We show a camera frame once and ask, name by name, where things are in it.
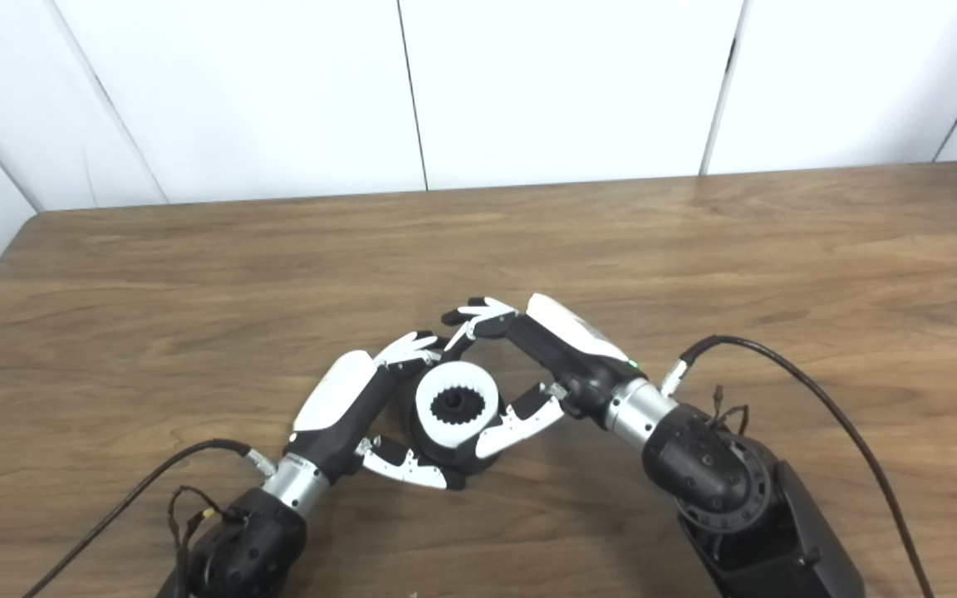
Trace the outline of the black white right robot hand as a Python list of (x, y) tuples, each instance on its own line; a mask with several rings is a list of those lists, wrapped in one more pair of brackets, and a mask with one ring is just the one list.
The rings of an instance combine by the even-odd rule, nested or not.
[(459, 360), (479, 338), (505, 338), (552, 377), (505, 406), (479, 433), (479, 458), (493, 457), (565, 415), (609, 430), (607, 418), (620, 390), (645, 377), (622, 349), (548, 295), (532, 294), (523, 310), (493, 297), (472, 297), (444, 313), (441, 322), (456, 329), (442, 348), (444, 362)]

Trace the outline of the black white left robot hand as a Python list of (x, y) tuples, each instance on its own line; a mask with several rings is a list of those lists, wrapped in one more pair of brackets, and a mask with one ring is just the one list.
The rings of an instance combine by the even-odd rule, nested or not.
[(433, 332), (413, 331), (377, 355), (338, 357), (297, 413), (285, 454), (314, 465), (330, 484), (365, 467), (396, 481), (452, 488), (454, 481), (413, 449), (367, 436), (399, 389), (440, 363), (445, 344)]

